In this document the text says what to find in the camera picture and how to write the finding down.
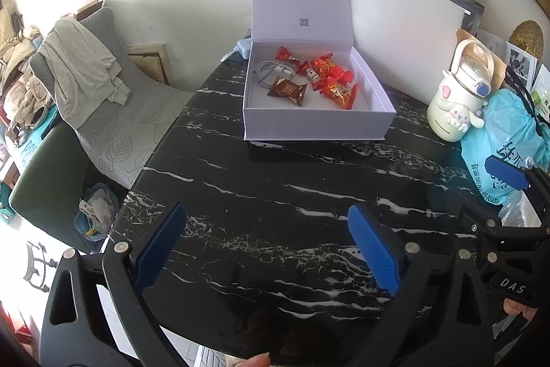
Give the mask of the person's right hand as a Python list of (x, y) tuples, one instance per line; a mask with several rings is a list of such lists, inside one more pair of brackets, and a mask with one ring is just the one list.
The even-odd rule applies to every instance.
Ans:
[(512, 299), (505, 298), (503, 301), (503, 310), (511, 316), (522, 315), (527, 321), (532, 321), (538, 309), (522, 305)]

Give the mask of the person's left hand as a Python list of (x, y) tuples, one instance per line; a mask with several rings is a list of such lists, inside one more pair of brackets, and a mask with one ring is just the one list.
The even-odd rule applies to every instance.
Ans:
[(234, 364), (234, 367), (270, 367), (270, 354), (262, 353), (250, 359), (240, 360)]

